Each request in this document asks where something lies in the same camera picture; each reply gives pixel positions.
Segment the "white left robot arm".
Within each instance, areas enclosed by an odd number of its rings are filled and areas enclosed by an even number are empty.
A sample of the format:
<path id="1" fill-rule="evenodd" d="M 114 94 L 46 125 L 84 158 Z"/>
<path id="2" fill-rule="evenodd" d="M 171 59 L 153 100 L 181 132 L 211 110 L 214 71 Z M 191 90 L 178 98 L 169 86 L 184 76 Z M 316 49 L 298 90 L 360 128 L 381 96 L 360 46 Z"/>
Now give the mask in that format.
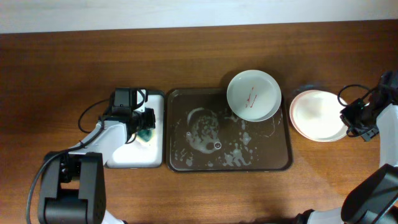
<path id="1" fill-rule="evenodd" d="M 139 131 L 155 128 L 154 109 L 146 107 L 149 95 L 145 88 L 115 89 L 94 130 L 75 146 L 44 157 L 30 186 L 27 223 L 36 185 L 40 223 L 122 222 L 106 209 L 104 167 L 117 149 L 136 140 Z"/>

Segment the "cream plate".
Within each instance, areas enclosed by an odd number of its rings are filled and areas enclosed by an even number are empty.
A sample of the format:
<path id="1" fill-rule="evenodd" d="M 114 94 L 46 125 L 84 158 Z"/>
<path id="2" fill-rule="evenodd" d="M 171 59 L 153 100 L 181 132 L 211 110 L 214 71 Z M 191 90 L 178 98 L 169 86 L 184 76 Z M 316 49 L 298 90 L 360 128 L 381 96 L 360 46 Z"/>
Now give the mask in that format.
<path id="1" fill-rule="evenodd" d="M 336 94 L 308 90 L 292 100 L 289 115 L 293 127 L 305 138 L 333 142 L 344 138 L 348 130 L 340 118 L 343 108 Z"/>

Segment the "green yellow sponge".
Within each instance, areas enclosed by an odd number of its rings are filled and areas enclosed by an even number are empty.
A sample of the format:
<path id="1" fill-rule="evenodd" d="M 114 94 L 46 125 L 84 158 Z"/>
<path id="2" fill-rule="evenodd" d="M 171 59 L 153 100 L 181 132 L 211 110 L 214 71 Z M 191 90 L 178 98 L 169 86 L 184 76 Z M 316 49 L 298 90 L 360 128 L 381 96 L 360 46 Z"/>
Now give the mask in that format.
<path id="1" fill-rule="evenodd" d="M 153 138 L 153 135 L 154 135 L 153 129 L 143 129 L 137 133 L 137 139 L 140 142 L 148 143 Z"/>

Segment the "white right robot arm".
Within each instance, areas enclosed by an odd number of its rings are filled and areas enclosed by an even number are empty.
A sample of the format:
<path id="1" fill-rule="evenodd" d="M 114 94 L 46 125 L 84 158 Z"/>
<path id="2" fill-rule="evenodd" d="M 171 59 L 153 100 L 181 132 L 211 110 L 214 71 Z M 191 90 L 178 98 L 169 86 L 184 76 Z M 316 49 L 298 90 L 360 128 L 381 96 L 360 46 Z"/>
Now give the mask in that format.
<path id="1" fill-rule="evenodd" d="M 349 137 L 380 136 L 379 168 L 346 197 L 342 207 L 307 210 L 294 223 L 397 223 L 397 72 L 382 74 L 377 86 L 348 105 L 340 118 Z"/>

